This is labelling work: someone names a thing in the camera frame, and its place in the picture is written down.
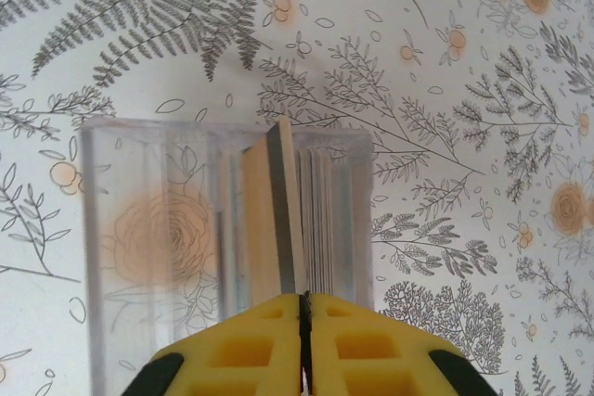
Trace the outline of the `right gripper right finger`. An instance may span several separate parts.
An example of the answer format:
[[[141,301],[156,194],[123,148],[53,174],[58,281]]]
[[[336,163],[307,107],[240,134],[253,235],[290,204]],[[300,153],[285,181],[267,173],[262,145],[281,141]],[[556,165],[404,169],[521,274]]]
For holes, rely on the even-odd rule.
[[[493,395],[446,339],[328,294],[305,295],[311,395]]]

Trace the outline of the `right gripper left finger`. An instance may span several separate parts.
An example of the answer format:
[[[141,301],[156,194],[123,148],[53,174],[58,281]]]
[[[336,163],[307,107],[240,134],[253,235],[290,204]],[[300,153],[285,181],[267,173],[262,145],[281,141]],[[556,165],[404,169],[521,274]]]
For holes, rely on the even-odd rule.
[[[125,395],[300,395],[299,297],[284,294],[158,351]]]

